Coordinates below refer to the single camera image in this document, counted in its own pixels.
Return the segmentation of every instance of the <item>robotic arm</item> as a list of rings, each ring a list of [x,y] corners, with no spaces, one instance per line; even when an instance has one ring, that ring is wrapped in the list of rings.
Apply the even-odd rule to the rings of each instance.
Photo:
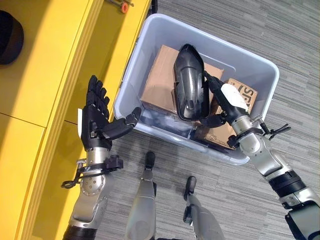
[[[74,180],[61,187],[80,185],[63,240],[94,240],[106,211],[110,191],[114,186],[112,171],[123,168],[118,155],[110,155],[112,140],[129,133],[138,123],[141,109],[136,107],[125,118],[108,122],[109,98],[103,83],[92,76],[86,94],[86,104],[78,111],[78,134],[86,151],[86,159],[77,161]]]
[[[303,183],[281,153],[270,145],[270,140],[276,134],[290,127],[286,124],[278,130],[269,130],[261,116],[254,119],[249,116],[246,103],[234,86],[223,83],[207,72],[204,72],[204,76],[223,113],[202,119],[201,122],[210,128],[228,122],[236,133],[236,136],[229,138],[228,144],[239,147],[250,157],[256,169],[278,194],[282,206],[290,210],[285,220],[295,239],[320,240],[320,198]]]

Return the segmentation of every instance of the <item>yellow furniture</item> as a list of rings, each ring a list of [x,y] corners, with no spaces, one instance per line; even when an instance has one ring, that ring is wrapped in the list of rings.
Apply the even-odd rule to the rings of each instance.
[[[0,66],[1,239],[62,239],[79,189],[60,184],[84,154],[77,108],[95,74],[112,109],[151,0],[132,1],[126,14],[103,0],[0,1],[24,30],[21,54]]]

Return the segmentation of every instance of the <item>cardboard box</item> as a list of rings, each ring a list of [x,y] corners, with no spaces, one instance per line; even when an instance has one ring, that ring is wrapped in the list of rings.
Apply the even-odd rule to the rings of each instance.
[[[154,109],[165,114],[176,115],[177,108],[174,95],[174,64],[179,51],[162,45],[150,70],[141,97],[145,108]],[[212,76],[221,78],[223,69],[204,63],[204,69]]]
[[[228,81],[226,81],[226,83],[231,84],[238,89],[244,101],[246,102],[248,106],[248,112],[250,113],[256,101],[258,92],[233,78],[230,78]],[[217,105],[216,102],[213,102],[211,105],[211,114],[220,114],[221,112],[221,107]],[[227,141],[231,135],[236,135],[236,133],[228,123],[225,123],[223,126],[216,128],[199,126],[195,131],[194,137],[201,141],[205,141],[206,143],[220,145],[227,149],[233,149],[227,144]]]

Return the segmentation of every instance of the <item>gray carpet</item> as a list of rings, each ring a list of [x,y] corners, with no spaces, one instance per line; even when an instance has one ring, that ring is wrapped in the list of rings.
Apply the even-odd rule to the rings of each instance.
[[[280,78],[265,118],[268,126],[292,130],[272,140],[304,182],[320,193],[318,0],[159,0],[163,13],[274,62]],[[255,167],[233,166],[140,132],[114,141],[124,159],[97,232],[98,240],[122,240],[143,171],[154,151],[156,236],[193,240],[183,223],[182,191],[189,175],[198,179],[202,205],[219,221],[227,240],[291,240],[286,211]]]

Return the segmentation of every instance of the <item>plastic storage bin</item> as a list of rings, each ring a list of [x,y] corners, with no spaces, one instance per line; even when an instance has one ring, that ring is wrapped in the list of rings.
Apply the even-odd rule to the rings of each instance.
[[[179,50],[186,43],[196,47],[205,63],[224,69],[222,81],[234,78],[257,90],[251,115],[266,116],[279,79],[279,70],[274,63],[163,14],[151,15],[143,25],[115,100],[114,115],[122,118],[135,107],[141,107],[142,115],[135,127],[137,130],[214,156],[223,162],[245,164],[249,158],[239,149],[222,153],[191,140],[192,127],[187,124],[181,124],[181,129],[171,127],[177,125],[176,118],[159,116],[160,113],[145,109],[142,105],[140,98],[160,47],[166,45]]]

